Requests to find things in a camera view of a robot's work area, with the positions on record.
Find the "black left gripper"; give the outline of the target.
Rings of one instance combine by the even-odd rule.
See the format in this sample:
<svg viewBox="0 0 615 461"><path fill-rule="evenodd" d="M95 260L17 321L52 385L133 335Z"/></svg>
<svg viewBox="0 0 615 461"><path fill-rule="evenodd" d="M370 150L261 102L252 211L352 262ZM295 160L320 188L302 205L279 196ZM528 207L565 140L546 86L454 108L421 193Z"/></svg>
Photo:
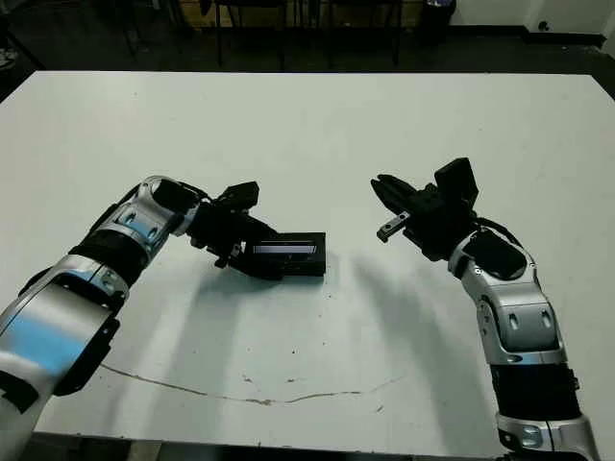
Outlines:
<svg viewBox="0 0 615 461"><path fill-rule="evenodd" d="M282 268L268 259L241 254L245 237L270 237L277 232L259 219L212 202L202 202L189 225L190 245L217 256L214 265L227 265L254 279L275 281Z"/></svg>

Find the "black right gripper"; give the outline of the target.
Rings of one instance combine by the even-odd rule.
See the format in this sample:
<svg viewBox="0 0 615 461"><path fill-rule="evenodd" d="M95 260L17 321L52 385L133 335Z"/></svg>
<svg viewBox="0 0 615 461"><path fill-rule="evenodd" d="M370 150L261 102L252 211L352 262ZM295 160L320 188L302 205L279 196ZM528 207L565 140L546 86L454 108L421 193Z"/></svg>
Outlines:
<svg viewBox="0 0 615 461"><path fill-rule="evenodd" d="M381 203L394 213L377 231L383 243L401 231L427 259L449 260L456 246L478 226L470 205L447 198L434 184L417 190L390 174L379 174L370 184Z"/></svg>

